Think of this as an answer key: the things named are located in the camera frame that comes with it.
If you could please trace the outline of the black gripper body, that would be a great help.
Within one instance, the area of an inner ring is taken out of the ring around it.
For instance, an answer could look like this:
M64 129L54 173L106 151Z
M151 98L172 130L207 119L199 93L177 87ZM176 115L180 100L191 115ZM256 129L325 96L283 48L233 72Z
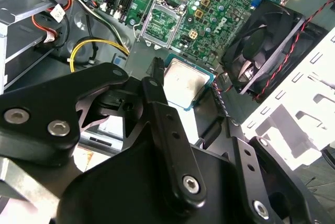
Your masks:
M204 206L180 215L162 190L154 147L138 144L77 177L64 192L57 223L245 223L225 158L193 148L207 188Z

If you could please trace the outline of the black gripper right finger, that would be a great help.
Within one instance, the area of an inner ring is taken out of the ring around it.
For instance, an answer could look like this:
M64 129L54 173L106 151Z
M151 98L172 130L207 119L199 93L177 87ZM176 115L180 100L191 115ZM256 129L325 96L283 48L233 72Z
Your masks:
M207 187L197 223L324 223L325 210L262 137L247 140L214 89L195 106Z

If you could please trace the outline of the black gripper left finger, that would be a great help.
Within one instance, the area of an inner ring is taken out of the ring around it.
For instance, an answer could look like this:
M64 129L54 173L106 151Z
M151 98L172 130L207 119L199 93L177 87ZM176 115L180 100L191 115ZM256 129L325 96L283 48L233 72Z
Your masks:
M163 74L141 80L112 63L1 95L1 155L38 165L67 162L81 133L110 115L125 119L125 140L154 146L159 188L176 208L200 208L206 186Z

